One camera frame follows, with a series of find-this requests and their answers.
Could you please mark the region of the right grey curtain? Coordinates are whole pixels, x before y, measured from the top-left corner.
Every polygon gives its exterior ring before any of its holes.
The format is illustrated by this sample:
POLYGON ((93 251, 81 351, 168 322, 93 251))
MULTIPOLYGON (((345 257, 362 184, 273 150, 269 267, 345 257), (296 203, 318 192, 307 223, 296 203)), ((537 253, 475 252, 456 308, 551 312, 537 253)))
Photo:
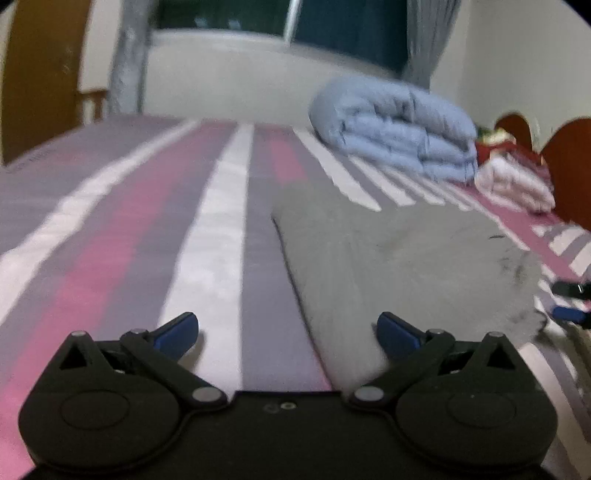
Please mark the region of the right grey curtain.
POLYGON ((431 78, 448 44, 462 2, 460 0, 408 0, 407 63, 402 78, 430 89, 431 78))

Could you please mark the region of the folded light blue duvet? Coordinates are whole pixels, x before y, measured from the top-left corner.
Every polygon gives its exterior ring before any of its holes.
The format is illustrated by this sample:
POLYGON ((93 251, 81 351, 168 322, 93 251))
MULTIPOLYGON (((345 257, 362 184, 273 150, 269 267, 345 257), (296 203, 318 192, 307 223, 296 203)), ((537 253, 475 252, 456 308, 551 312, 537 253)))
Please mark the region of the folded light blue duvet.
POLYGON ((460 107, 399 80, 335 78, 311 101, 311 126, 346 155, 434 180, 470 182, 477 129, 460 107))

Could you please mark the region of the left grey curtain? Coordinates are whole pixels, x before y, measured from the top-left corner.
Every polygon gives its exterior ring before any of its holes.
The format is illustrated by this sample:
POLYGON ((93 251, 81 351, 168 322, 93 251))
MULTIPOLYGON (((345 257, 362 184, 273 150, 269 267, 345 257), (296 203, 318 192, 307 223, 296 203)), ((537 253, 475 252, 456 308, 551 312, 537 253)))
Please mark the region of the left grey curtain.
POLYGON ((109 80, 109 115, 135 115, 142 109, 143 87, 157 1, 121 3, 120 25, 109 80))

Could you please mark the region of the folded white pink blanket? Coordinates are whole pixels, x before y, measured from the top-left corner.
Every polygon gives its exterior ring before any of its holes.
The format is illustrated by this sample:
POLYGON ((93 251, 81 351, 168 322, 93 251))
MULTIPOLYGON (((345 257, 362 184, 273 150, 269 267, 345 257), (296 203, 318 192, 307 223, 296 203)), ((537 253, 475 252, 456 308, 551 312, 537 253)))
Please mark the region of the folded white pink blanket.
POLYGON ((494 151, 478 168, 474 185, 491 202, 514 210, 547 214, 556 206, 548 168, 509 152, 494 151))

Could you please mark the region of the window with white frame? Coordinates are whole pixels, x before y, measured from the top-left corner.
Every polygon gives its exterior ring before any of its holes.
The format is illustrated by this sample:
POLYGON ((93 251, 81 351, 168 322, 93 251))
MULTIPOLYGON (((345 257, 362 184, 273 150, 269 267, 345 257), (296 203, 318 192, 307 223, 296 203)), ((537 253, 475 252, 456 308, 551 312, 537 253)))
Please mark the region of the window with white frame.
POLYGON ((408 60, 404 1, 161 1, 156 26, 270 35, 352 56, 396 73, 408 60))

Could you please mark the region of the brown wooden door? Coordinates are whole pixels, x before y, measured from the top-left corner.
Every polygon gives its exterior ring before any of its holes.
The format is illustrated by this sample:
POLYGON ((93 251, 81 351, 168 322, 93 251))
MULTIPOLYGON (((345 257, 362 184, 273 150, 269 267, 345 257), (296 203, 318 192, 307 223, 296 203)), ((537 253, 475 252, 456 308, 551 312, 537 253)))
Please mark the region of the brown wooden door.
POLYGON ((3 70, 4 163, 76 127, 79 69, 91 6, 84 0, 17 3, 3 70))

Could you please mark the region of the grey pants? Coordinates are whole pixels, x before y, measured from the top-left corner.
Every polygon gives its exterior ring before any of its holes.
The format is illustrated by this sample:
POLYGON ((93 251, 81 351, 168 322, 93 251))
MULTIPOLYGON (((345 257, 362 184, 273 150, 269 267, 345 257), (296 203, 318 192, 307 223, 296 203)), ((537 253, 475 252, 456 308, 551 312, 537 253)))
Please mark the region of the grey pants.
POLYGON ((332 386, 389 367, 375 328, 390 312, 420 330, 523 346, 544 326, 538 257, 480 212, 418 203, 372 211, 335 187, 297 182, 273 204, 290 278, 332 386))

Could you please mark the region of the red wooden headboard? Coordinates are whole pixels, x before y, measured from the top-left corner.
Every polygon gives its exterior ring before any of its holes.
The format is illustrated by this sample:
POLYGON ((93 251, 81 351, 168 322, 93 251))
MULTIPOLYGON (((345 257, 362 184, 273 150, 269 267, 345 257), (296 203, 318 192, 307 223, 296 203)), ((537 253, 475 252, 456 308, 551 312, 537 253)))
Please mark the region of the red wooden headboard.
POLYGON ((533 133, 523 115, 511 112, 495 122, 496 128, 516 140, 521 157, 546 169, 554 186, 554 213, 590 230, 591 119, 580 117, 559 127, 540 152, 533 150, 533 133))

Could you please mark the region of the striped pink grey bed sheet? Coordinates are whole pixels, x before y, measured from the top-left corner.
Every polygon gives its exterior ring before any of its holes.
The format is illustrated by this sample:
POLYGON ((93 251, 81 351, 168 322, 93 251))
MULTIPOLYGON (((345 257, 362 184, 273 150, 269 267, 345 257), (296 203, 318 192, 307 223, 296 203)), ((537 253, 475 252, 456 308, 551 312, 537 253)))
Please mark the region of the striped pink grey bed sheet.
POLYGON ((495 221, 558 278, 590 276, 590 234, 463 187, 332 152, 310 132, 145 116, 75 130, 1 171, 1 475, 32 467, 17 418, 64 338, 115 339, 197 315, 204 351, 185 361, 226 391, 318 391, 312 348, 270 210, 297 180, 370 210, 450 205, 495 221))

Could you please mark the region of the grey curtain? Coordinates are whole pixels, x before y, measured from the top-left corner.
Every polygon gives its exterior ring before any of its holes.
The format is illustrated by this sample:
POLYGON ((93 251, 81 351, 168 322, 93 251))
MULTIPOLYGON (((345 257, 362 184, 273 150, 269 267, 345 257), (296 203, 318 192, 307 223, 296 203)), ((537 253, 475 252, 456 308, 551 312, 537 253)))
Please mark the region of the grey curtain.
POLYGON ((448 44, 462 2, 460 0, 408 0, 407 63, 402 78, 430 89, 431 78, 448 44))
POLYGON ((142 109, 143 87, 157 1, 121 3, 120 25, 109 80, 109 115, 135 115, 142 109))

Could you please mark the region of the wooden chair near door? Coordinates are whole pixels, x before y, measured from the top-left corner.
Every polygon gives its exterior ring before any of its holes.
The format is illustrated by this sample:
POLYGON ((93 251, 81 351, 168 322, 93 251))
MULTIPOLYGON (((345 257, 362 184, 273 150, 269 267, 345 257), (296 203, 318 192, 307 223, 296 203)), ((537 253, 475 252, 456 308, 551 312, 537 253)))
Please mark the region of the wooden chair near door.
POLYGON ((80 126, 100 122, 104 118, 107 89, 92 89, 76 93, 76 115, 80 126))

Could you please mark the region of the red patterned folded blanket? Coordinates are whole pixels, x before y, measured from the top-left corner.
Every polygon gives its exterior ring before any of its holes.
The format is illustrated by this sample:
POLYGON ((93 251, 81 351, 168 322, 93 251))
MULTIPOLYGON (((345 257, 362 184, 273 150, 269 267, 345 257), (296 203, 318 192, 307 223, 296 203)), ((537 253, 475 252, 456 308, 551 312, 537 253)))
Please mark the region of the red patterned folded blanket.
POLYGON ((546 166, 540 154, 519 144, 517 139, 504 129, 482 132, 477 138, 476 149, 478 166, 483 166, 494 155, 512 159, 533 170, 546 166))

